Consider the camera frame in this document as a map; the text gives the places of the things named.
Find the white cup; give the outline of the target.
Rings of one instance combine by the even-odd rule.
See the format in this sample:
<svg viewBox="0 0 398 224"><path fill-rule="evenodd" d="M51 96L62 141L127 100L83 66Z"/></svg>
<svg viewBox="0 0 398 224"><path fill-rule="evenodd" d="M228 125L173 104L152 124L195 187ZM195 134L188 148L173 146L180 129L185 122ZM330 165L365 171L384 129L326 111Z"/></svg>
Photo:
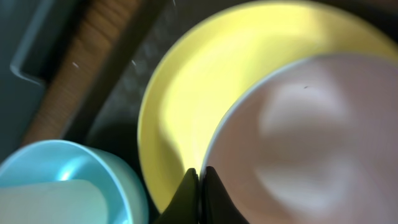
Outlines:
<svg viewBox="0 0 398 224"><path fill-rule="evenodd" d="M1 224L102 224L108 209L100 190L86 180L1 188Z"/></svg>

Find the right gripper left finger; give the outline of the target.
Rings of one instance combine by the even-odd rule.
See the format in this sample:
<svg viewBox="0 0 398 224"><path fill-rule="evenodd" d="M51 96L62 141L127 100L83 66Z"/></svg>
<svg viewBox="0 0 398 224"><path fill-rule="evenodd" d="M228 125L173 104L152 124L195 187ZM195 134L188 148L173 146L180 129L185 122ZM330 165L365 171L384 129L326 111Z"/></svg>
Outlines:
<svg viewBox="0 0 398 224"><path fill-rule="evenodd" d="M186 171L168 207L155 224L198 224L198 175L194 168Z"/></svg>

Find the light blue bowl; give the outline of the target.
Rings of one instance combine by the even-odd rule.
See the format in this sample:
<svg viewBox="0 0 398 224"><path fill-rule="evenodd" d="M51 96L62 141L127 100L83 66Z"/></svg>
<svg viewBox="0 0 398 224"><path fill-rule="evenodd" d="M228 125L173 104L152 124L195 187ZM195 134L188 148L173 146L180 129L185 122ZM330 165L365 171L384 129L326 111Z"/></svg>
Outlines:
<svg viewBox="0 0 398 224"><path fill-rule="evenodd" d="M149 206L137 174L118 156L71 141L22 147L1 164L1 186L87 180L104 195L110 223L146 224Z"/></svg>

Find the pink bowl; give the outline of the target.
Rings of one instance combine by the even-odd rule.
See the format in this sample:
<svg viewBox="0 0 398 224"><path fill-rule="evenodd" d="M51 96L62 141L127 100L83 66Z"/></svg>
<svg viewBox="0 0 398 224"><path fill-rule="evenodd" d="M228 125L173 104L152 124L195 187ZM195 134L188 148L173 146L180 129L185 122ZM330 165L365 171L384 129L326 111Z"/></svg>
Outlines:
<svg viewBox="0 0 398 224"><path fill-rule="evenodd" d="M397 222L397 63L294 62L229 109L206 152L250 223Z"/></svg>

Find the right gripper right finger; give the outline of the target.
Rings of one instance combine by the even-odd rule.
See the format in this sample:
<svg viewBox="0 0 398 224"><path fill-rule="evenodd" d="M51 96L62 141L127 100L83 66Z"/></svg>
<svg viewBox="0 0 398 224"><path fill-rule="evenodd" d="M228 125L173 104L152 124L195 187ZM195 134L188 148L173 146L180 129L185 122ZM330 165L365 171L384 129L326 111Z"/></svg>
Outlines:
<svg viewBox="0 0 398 224"><path fill-rule="evenodd" d="M200 184L200 223L249 224L235 207L214 167L206 167Z"/></svg>

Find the yellow plate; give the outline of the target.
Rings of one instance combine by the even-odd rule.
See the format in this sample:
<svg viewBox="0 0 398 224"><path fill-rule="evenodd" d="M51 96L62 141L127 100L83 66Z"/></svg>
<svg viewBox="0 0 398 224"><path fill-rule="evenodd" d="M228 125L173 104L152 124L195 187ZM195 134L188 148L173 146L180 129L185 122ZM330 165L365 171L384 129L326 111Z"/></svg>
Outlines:
<svg viewBox="0 0 398 224"><path fill-rule="evenodd" d="M144 180L158 211L186 170L201 169L231 105L270 72L301 58L361 52L397 58L397 4L250 1L186 32L154 70L137 125Z"/></svg>

